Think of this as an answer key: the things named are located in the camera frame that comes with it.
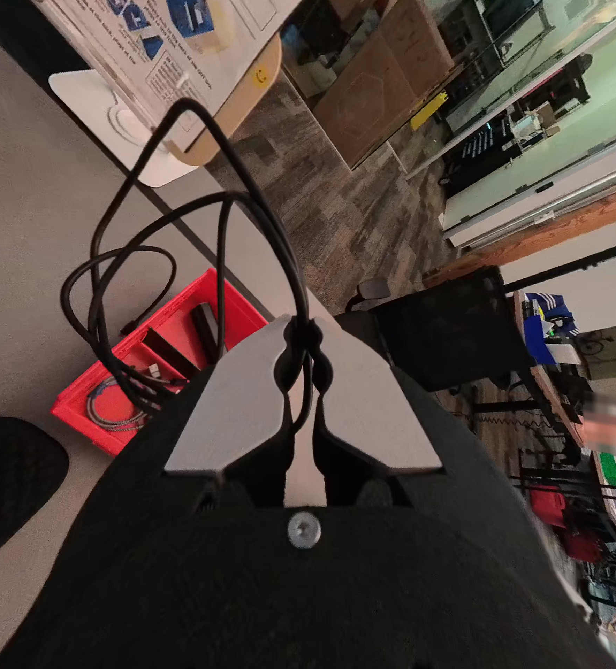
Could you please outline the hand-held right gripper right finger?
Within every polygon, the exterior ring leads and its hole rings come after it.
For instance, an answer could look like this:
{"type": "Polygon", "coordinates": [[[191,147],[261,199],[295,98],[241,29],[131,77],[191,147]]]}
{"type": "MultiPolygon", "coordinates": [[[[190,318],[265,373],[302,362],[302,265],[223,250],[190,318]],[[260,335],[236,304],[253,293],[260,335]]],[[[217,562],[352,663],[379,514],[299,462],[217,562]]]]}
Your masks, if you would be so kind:
{"type": "Polygon", "coordinates": [[[438,472],[442,462],[394,370],[336,322],[316,317],[309,335],[319,394],[312,451],[327,504],[353,506],[370,481],[380,480],[404,505],[399,477],[438,472]]]}

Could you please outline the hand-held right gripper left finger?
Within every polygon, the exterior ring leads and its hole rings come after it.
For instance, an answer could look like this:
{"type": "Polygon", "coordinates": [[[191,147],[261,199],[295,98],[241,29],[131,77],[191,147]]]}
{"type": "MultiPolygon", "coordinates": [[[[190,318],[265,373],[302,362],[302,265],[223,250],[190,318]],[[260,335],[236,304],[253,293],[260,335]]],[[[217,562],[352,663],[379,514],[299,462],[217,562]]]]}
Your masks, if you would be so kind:
{"type": "Polygon", "coordinates": [[[282,315],[214,366],[164,472],[244,487],[255,506],[284,506],[295,456],[288,396],[301,358],[295,317],[282,315]]]}

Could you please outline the black bin divider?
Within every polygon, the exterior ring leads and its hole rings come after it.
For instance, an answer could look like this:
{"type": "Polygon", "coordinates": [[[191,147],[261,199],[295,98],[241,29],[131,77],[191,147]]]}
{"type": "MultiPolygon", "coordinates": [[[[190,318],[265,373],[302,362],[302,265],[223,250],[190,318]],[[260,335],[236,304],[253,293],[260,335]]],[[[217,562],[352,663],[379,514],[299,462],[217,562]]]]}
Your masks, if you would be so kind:
{"type": "Polygon", "coordinates": [[[153,328],[147,329],[142,344],[186,380],[192,380],[201,372],[194,363],[153,328]]]}

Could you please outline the black mesh office chair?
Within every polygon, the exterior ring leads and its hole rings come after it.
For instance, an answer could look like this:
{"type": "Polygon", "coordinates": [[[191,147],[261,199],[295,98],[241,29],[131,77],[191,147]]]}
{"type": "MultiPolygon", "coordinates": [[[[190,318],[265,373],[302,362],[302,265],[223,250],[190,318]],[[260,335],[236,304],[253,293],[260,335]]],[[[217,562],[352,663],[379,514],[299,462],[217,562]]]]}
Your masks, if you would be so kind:
{"type": "Polygon", "coordinates": [[[534,365],[495,266],[335,320],[427,391],[534,365]]]}

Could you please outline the black tool cabinet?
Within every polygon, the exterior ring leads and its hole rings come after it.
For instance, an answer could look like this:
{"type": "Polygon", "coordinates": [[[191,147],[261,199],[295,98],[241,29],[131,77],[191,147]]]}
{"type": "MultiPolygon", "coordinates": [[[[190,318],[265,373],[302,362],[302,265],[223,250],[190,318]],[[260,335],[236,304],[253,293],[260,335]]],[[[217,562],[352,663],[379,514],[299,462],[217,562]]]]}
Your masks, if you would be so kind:
{"type": "Polygon", "coordinates": [[[444,155],[439,184],[449,199],[521,154],[509,115],[499,114],[444,155]]]}

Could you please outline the wooden board stand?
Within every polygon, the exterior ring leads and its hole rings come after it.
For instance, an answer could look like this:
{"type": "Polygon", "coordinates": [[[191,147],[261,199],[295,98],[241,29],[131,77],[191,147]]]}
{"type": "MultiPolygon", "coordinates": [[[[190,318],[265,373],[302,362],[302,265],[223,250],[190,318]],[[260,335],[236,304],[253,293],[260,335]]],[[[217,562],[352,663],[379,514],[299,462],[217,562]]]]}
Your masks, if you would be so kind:
{"type": "MultiPolygon", "coordinates": [[[[227,138],[230,138],[235,133],[257,104],[270,91],[278,78],[281,61],[282,43],[280,34],[277,32],[214,116],[215,121],[227,138]],[[261,64],[267,68],[270,81],[268,87],[265,89],[258,88],[252,81],[251,75],[255,64],[261,64]]],[[[164,146],[177,160],[192,167],[206,165],[220,151],[218,144],[208,130],[203,130],[187,151],[179,149],[171,140],[164,141],[164,146]]]]}

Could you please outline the cardboard box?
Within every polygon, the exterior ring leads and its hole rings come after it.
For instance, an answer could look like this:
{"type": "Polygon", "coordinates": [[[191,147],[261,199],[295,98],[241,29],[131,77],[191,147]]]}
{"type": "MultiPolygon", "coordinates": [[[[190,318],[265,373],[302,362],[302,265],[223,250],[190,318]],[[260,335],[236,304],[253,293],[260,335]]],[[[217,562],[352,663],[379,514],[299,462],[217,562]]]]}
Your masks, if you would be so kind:
{"type": "Polygon", "coordinates": [[[338,99],[330,97],[328,91],[313,114],[350,170],[407,121],[421,103],[401,106],[385,100],[365,102],[362,93],[338,99]]]}
{"type": "Polygon", "coordinates": [[[454,61],[423,1],[391,1],[377,27],[329,88],[332,98],[412,106],[453,72],[454,61]]]}

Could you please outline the printed instruction poster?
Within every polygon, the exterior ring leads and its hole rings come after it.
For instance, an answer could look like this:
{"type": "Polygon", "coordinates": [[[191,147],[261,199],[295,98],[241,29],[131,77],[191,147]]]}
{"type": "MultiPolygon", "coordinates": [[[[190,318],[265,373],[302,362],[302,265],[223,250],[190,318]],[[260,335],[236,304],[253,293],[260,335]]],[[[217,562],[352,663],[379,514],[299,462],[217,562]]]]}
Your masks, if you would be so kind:
{"type": "Polygon", "coordinates": [[[298,1],[36,1],[149,118],[179,97],[211,113],[298,1]]]}

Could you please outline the wooden post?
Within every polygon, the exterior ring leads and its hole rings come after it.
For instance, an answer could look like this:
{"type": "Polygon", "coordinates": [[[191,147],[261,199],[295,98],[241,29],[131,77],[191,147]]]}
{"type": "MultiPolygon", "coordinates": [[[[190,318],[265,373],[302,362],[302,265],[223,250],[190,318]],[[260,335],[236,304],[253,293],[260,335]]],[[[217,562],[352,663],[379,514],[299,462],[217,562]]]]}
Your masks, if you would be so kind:
{"type": "Polygon", "coordinates": [[[422,284],[428,289],[483,267],[506,265],[614,223],[616,191],[557,219],[535,223],[483,248],[468,251],[463,257],[423,274],[422,284]]]}

